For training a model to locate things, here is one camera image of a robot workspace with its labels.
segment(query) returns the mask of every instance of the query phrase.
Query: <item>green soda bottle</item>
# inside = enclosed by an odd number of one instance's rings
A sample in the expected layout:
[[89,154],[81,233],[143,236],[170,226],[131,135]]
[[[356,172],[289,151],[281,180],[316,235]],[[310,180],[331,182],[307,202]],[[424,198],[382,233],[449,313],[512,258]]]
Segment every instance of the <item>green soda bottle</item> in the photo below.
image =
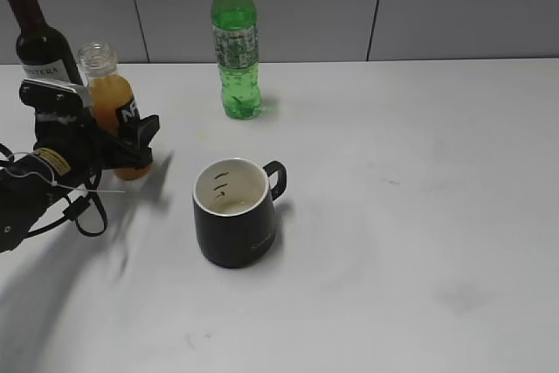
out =
[[260,112],[259,37],[252,0],[213,0],[211,22],[225,113],[248,120]]

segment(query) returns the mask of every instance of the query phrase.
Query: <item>mug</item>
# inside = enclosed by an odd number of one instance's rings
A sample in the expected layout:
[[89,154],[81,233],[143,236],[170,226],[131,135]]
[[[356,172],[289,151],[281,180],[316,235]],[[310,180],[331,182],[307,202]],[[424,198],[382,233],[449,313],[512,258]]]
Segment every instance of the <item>mug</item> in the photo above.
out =
[[[269,176],[278,173],[271,188]],[[241,158],[214,162],[194,182],[192,201],[202,254],[226,268],[247,266],[273,243],[273,200],[287,187],[286,167],[277,161],[261,168]]]

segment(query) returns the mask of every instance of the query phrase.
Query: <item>red wine bottle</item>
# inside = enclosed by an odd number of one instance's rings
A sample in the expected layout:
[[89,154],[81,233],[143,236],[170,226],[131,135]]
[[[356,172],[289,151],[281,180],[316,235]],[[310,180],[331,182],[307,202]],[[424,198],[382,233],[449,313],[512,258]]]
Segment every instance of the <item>red wine bottle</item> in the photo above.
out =
[[45,22],[37,0],[8,0],[21,34],[16,53],[31,79],[56,79],[83,85],[68,41]]

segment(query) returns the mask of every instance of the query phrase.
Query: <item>table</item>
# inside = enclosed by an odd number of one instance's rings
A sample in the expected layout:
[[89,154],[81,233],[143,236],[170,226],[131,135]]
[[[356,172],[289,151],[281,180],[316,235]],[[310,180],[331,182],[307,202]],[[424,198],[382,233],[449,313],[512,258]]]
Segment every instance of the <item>table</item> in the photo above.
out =
[[[262,65],[254,121],[224,116],[215,66],[121,70],[161,116],[159,167],[104,196],[104,237],[0,255],[0,371],[559,371],[558,60]],[[0,66],[0,140],[28,150],[20,78]],[[227,156],[288,169],[242,270],[193,227],[194,178]]]

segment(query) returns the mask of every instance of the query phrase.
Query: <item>mug rim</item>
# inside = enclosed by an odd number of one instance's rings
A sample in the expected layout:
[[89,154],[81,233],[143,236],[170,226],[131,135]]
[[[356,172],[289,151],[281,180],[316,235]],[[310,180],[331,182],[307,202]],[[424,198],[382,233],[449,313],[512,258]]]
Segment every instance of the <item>mug rim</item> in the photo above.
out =
[[[200,176],[202,176],[202,174],[206,170],[208,170],[212,166],[217,165],[218,163],[230,162],[230,161],[241,161],[241,162],[245,162],[245,163],[248,163],[248,164],[252,165],[254,168],[256,168],[260,172],[260,175],[262,175],[264,177],[264,180],[265,180],[264,183],[265,183],[266,187],[264,188],[264,191],[262,191],[262,195],[260,196],[258,201],[255,204],[253,204],[251,207],[249,207],[248,209],[240,211],[238,213],[223,214],[223,213],[218,213],[216,211],[210,210],[205,205],[200,203],[200,200],[198,200],[198,196],[197,196],[197,193],[196,193],[196,186],[198,185],[198,181],[200,180]],[[260,165],[258,165],[257,163],[255,163],[253,161],[245,159],[244,157],[226,157],[225,159],[218,159],[218,160],[216,160],[212,163],[207,164],[205,167],[202,168],[202,170],[200,170],[200,172],[198,172],[198,175],[197,175],[196,179],[194,180],[194,185],[192,186],[192,198],[194,198],[194,202],[197,204],[197,206],[202,211],[205,211],[206,213],[210,213],[213,216],[218,216],[219,218],[233,218],[233,217],[236,217],[236,216],[241,216],[243,214],[246,214],[246,213],[256,209],[266,199],[266,196],[268,195],[269,190],[270,190],[270,178],[268,177],[268,174],[266,174],[266,172],[264,171],[264,169]]]

